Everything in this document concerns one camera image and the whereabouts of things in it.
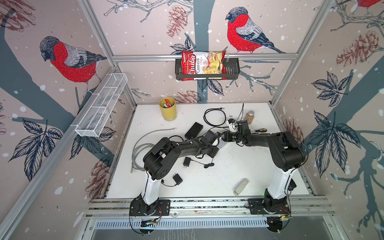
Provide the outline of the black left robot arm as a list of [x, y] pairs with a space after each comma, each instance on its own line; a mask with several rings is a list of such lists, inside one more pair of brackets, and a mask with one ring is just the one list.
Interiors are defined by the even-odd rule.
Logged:
[[192, 156], [208, 156], [213, 159], [219, 151], [218, 142], [218, 134], [212, 131], [184, 142], [171, 141], [167, 137], [162, 138], [143, 159], [147, 174], [146, 187], [141, 193], [144, 204], [151, 206], [158, 201], [161, 179], [171, 171], [177, 159]]

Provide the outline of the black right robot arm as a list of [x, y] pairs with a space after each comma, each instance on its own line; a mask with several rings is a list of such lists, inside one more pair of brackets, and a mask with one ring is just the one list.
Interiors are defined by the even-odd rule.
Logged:
[[263, 204], [265, 208], [284, 204], [289, 192], [296, 187], [293, 174], [305, 162], [305, 154], [297, 140], [290, 132], [268, 134], [267, 129], [252, 131], [247, 121], [231, 122], [230, 129], [220, 135], [224, 142], [269, 148], [277, 168], [265, 191]]

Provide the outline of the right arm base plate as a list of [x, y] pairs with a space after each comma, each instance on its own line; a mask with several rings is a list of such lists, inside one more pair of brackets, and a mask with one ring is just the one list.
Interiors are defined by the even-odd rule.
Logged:
[[266, 199], [248, 199], [246, 204], [251, 215], [290, 215], [291, 209], [287, 202], [287, 197], [274, 200], [269, 197]]

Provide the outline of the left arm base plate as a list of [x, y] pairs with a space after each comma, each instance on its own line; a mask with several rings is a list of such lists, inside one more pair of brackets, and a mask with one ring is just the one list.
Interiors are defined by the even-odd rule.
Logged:
[[147, 205], [141, 196], [138, 196], [130, 203], [131, 217], [145, 216], [169, 216], [171, 208], [170, 200], [156, 200], [153, 204]]

